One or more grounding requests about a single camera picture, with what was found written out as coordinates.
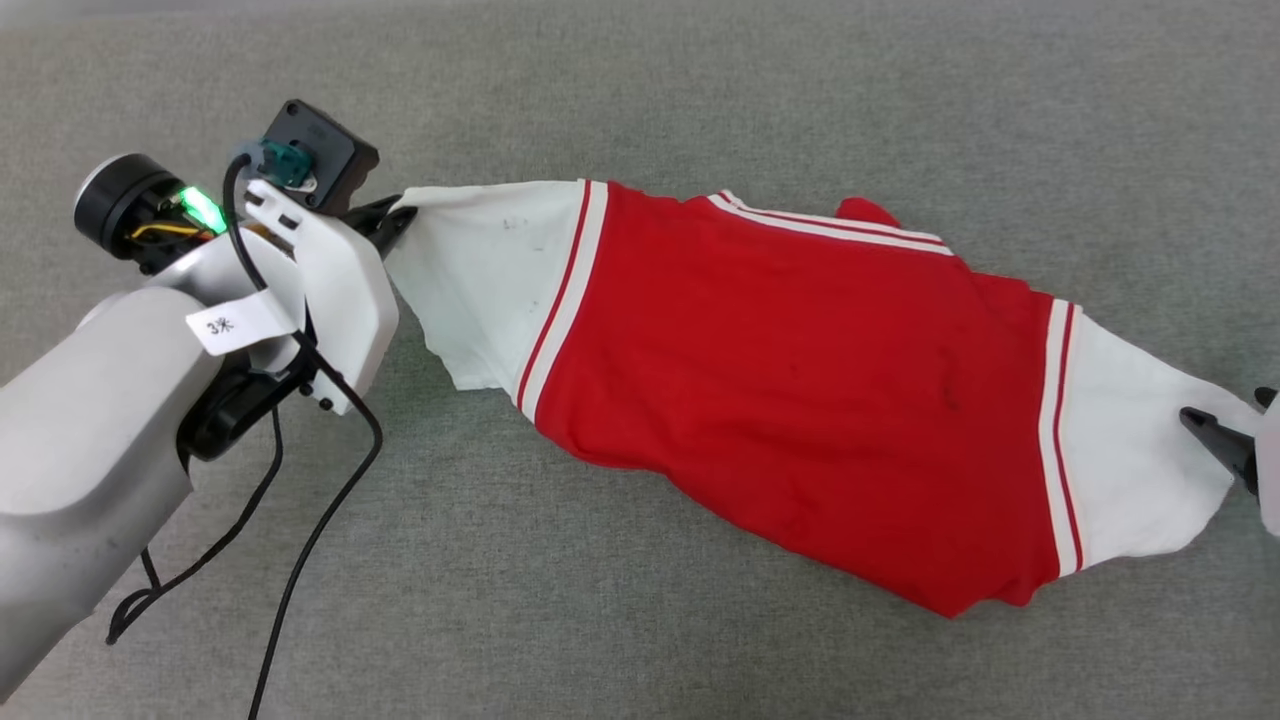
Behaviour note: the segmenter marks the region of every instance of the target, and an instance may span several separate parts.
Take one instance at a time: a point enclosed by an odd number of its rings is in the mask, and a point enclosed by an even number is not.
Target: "gray background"
[[[0,33],[0,379],[136,283],[72,228],[90,169],[140,149],[216,187],[300,96],[380,147],[365,197],[580,176],[810,213],[860,193],[1245,393],[1280,380],[1277,27],[1271,0],[497,0]],[[387,452],[302,577],[268,716],[1280,715],[1280,544],[1238,492],[1184,552],[946,621],[573,461],[506,397],[453,392],[408,315],[370,402]],[[246,711],[367,443],[355,418],[284,415],[242,538],[119,646],[106,611],[77,628],[0,716]],[[269,456],[259,428],[195,470],[163,575]]]

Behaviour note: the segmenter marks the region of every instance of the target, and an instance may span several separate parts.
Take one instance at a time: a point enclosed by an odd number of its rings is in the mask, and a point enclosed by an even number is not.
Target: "red stripe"
[[[568,287],[568,278],[573,274],[573,261],[577,260],[577,246],[582,240],[582,227],[586,225],[586,208],[591,202],[591,181],[584,181],[582,187],[582,209],[577,213],[577,229],[573,231],[573,246],[568,250],[568,264],[564,265],[564,277],[561,279],[561,288],[559,292],[556,293],[556,301],[552,302],[552,310],[547,314],[547,322],[543,323],[543,332],[538,333],[538,342],[534,343],[534,351],[529,354],[529,364],[525,365],[525,374],[520,378],[520,391],[516,393],[516,407],[518,407],[521,413],[525,411],[525,388],[529,386],[529,375],[534,372],[534,363],[538,360],[538,354],[543,348],[547,333],[552,329],[552,320],[556,319],[559,304],[564,300],[564,290]]]
[[[1066,516],[1071,519],[1071,538],[1075,541],[1075,571],[1084,568],[1084,551],[1080,548],[1080,528],[1075,524],[1075,505],[1071,502],[1071,488],[1066,483],[1066,462],[1062,461],[1062,433],[1059,429],[1062,420],[1062,397],[1066,395],[1066,357],[1071,347],[1071,320],[1075,318],[1075,305],[1066,305],[1066,327],[1062,329],[1062,361],[1057,373],[1057,407],[1053,409],[1053,450],[1057,452],[1057,477],[1062,482],[1062,497],[1066,500]]]
[[[859,227],[841,225],[841,224],[835,223],[835,222],[823,222],[823,220],[819,220],[819,219],[810,219],[810,218],[792,218],[792,217],[788,217],[788,215],[783,215],[781,213],[771,213],[768,210],[755,210],[753,208],[748,208],[745,205],[735,202],[732,197],[726,196],[723,192],[721,193],[721,197],[723,197],[730,205],[737,208],[739,210],[742,210],[744,213],[750,213],[753,215],[764,215],[767,218],[774,218],[774,219],[778,219],[778,220],[791,220],[791,222],[796,222],[796,223],[801,223],[801,224],[818,225],[818,227],[831,228],[831,229],[836,229],[836,231],[860,232],[860,233],[864,233],[864,234],[878,234],[881,237],[891,237],[893,240],[904,240],[906,242],[920,242],[923,245],[937,245],[938,247],[946,247],[946,245],[947,245],[947,243],[942,242],[941,240],[934,240],[932,237],[915,237],[915,236],[910,236],[910,234],[900,234],[900,233],[888,232],[888,231],[877,231],[877,229],[864,228],[864,227],[860,227],[860,225]]]

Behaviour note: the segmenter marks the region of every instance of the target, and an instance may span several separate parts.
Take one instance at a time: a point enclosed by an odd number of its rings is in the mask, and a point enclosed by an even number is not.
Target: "white stripe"
[[[582,222],[582,234],[577,241],[577,255],[573,259],[573,270],[564,287],[564,296],[561,297],[556,316],[552,318],[550,328],[543,340],[543,346],[534,357],[534,366],[529,372],[529,383],[525,386],[524,413],[530,420],[538,418],[538,400],[543,395],[547,384],[547,375],[556,364],[568,331],[573,327],[577,310],[582,305],[582,293],[586,292],[586,283],[591,278],[591,266],[595,265],[595,251],[600,247],[600,231],[604,228],[604,210],[609,205],[609,186],[603,182],[591,182],[591,199],[586,208],[586,219]]]
[[[791,219],[795,219],[795,220],[809,220],[809,222],[817,222],[817,223],[831,223],[831,224],[836,224],[836,225],[850,228],[850,229],[864,229],[864,231],[887,232],[887,233],[892,233],[892,234],[897,234],[897,236],[904,236],[904,237],[908,237],[908,238],[916,238],[916,240],[920,240],[923,242],[942,242],[942,238],[938,237],[938,236],[936,236],[936,234],[929,234],[929,233],[924,233],[924,232],[914,232],[914,231],[904,231],[901,228],[895,228],[892,225],[884,225],[884,224],[881,224],[881,223],[869,223],[869,222],[865,222],[865,220],[849,220],[849,219],[845,219],[845,218],[823,218],[822,215],[803,215],[800,213],[783,213],[782,210],[760,210],[759,208],[751,208],[746,202],[742,202],[736,195],[733,195],[732,192],[730,192],[727,190],[724,190],[722,192],[724,193],[724,197],[728,197],[730,202],[732,202],[733,205],[741,208],[742,210],[746,210],[748,213],[768,213],[769,215],[777,215],[777,217],[781,217],[781,218],[791,218]]]
[[[1057,546],[1057,577],[1075,571],[1075,538],[1071,536],[1071,516],[1062,495],[1062,477],[1057,471],[1057,443],[1053,441],[1053,416],[1057,414],[1057,382],[1062,369],[1062,332],[1066,329],[1065,300],[1053,299],[1048,315],[1048,333],[1044,341],[1044,395],[1041,398],[1039,441],[1041,460],[1044,465],[1044,491],[1048,496],[1048,514],[1053,523],[1053,543]]]
[[[796,222],[796,220],[785,220],[785,219],[781,219],[781,218],[771,218],[768,215],[756,215],[756,214],[751,213],[750,210],[744,210],[742,208],[735,206],[732,202],[724,200],[723,197],[721,197],[718,195],[712,195],[712,196],[708,197],[708,200],[712,201],[712,205],[716,205],[717,208],[719,208],[721,210],[724,210],[726,213],[732,213],[732,214],[737,215],[739,218],[745,218],[748,220],[751,220],[753,223],[759,223],[762,225],[769,225],[769,227],[773,227],[773,228],[781,228],[781,229],[787,229],[787,231],[792,231],[792,232],[801,232],[801,233],[806,233],[806,234],[817,234],[817,236],[822,236],[822,237],[831,237],[831,238],[835,238],[835,240],[849,240],[849,241],[854,241],[854,242],[867,242],[869,245],[884,245],[884,246],[888,246],[888,247],[902,247],[902,249],[906,249],[906,250],[919,250],[922,252],[934,252],[937,255],[952,255],[951,250],[948,250],[943,245],[925,245],[923,242],[915,242],[915,241],[911,241],[911,240],[899,240],[896,237],[884,237],[884,236],[879,236],[879,234],[867,234],[867,233],[856,232],[856,231],[852,231],[852,229],[827,228],[827,227],[813,225],[813,224],[801,223],[801,222]]]

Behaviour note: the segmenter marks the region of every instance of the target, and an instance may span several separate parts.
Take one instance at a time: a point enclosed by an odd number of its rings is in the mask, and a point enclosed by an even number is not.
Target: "yellow wire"
[[[166,225],[164,223],[154,223],[150,225],[142,225],[138,229],[133,231],[133,234],[129,236],[129,240],[137,240],[142,237],[142,233],[147,231],[172,232],[177,234],[200,234],[200,231],[196,228],[184,228],[182,225]]]

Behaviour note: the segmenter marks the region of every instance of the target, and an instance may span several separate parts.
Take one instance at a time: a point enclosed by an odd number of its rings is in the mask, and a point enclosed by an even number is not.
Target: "striped trim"
[[[600,231],[604,228],[604,210],[608,204],[608,184],[584,181],[582,209],[579,211],[577,229],[573,232],[573,246],[570,249],[564,277],[561,279],[559,292],[552,302],[543,332],[539,333],[538,342],[529,355],[529,364],[525,366],[516,393],[516,407],[520,407],[520,411],[535,424],[538,401],[547,384],[547,377],[582,305],[582,295],[586,292],[586,283],[595,265],[595,252],[600,246]]]
[[[1071,352],[1075,305],[1053,300],[1044,342],[1044,391],[1041,398],[1039,443],[1044,468],[1053,544],[1057,548],[1057,577],[1070,575],[1084,566],[1080,530],[1071,502],[1071,484],[1062,457],[1062,404],[1066,395],[1068,359]]]
[[[901,228],[895,228],[892,225],[883,225],[881,223],[869,223],[867,220],[849,220],[845,218],[822,218],[819,215],[801,215],[800,213],[783,213],[781,210],[760,210],[749,206],[746,202],[739,200],[736,195],[727,190],[721,191],[721,197],[728,200],[735,208],[740,210],[746,210],[753,215],[762,215],[765,218],[778,218],[781,220],[796,220],[801,223],[814,224],[824,228],[835,229],[851,229],[867,234],[878,234],[881,237],[892,237],[896,240],[905,240],[909,242],[923,242],[925,245],[942,245],[942,238],[936,234],[929,234],[924,232],[904,231]]]
[[[865,229],[852,229],[845,225],[836,224],[817,224],[812,220],[799,220],[790,218],[780,218],[777,213],[774,214],[762,214],[755,210],[748,210],[740,208],[731,202],[723,195],[708,196],[712,205],[737,215],[739,218],[751,220],[753,223],[759,223],[762,225],[768,225],[772,228],[799,232],[805,234],[815,234],[820,237],[829,237],[835,240],[846,240],[851,242],[865,242],[869,245],[883,245],[887,247],[901,247],[905,250],[919,250],[922,252],[934,252],[937,255],[952,255],[951,250],[945,245],[938,245],[934,242],[924,242],[915,238],[904,238],[899,236],[890,236],[888,233],[869,233]]]

